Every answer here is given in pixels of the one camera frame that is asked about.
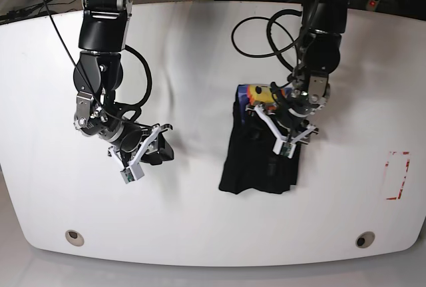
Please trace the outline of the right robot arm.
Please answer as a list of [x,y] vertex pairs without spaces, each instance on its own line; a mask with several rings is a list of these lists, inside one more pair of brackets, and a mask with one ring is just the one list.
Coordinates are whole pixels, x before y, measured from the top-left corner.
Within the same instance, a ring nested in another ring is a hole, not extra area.
[[[126,45],[133,0],[81,0],[83,23],[79,60],[73,80],[77,90],[76,129],[109,142],[123,167],[153,130],[136,120],[152,92],[152,74],[145,58]],[[144,67],[146,91],[136,103],[115,100],[123,79],[121,53],[133,54]]]

